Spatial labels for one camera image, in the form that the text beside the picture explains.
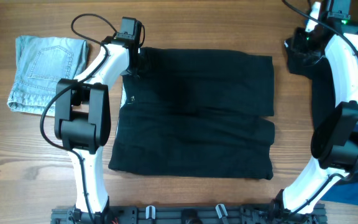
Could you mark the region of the black shorts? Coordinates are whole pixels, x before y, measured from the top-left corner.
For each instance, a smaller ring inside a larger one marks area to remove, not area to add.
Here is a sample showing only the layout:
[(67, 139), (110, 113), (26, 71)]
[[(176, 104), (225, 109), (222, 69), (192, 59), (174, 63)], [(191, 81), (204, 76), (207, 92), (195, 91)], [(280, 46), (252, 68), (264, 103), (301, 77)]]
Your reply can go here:
[(270, 56), (233, 50), (140, 52), (108, 167), (152, 176), (270, 180), (275, 139)]

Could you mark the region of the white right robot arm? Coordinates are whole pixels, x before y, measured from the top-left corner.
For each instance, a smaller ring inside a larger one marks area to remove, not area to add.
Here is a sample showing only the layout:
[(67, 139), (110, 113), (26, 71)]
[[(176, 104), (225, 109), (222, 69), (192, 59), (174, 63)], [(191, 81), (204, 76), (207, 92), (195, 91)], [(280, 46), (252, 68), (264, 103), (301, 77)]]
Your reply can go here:
[(311, 159), (272, 201), (271, 216), (310, 214), (320, 200), (358, 205), (358, 23), (328, 17), (285, 41), (291, 73), (312, 81)]

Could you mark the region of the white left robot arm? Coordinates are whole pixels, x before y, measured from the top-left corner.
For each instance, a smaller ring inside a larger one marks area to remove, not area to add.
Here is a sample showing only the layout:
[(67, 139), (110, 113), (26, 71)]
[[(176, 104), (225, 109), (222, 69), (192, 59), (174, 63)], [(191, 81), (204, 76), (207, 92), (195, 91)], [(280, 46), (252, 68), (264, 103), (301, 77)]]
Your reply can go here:
[(108, 209), (102, 155), (111, 131), (108, 92), (121, 75), (131, 75), (140, 39), (133, 34), (108, 36), (98, 56), (74, 79), (57, 84), (55, 135), (73, 164), (76, 181), (74, 211), (101, 216)]

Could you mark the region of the black garment in pile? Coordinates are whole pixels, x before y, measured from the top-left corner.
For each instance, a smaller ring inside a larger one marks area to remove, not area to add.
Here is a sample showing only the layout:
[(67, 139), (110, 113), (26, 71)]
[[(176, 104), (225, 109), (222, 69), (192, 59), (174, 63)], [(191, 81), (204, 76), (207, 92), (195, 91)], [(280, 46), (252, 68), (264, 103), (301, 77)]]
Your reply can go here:
[(331, 67), (325, 57), (314, 66), (302, 66), (290, 50), (292, 37), (284, 41), (287, 53), (288, 71), (304, 76), (312, 81), (311, 114), (313, 127), (317, 128), (334, 110), (335, 96)]

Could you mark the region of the folded light blue jeans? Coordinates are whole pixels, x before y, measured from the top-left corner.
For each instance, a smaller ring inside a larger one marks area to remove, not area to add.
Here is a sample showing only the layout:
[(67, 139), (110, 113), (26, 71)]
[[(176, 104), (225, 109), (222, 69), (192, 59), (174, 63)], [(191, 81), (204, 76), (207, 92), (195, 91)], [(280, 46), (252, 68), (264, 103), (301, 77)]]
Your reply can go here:
[(88, 44), (65, 37), (16, 38), (16, 74), (7, 105), (11, 111), (42, 114), (57, 83), (85, 70)]

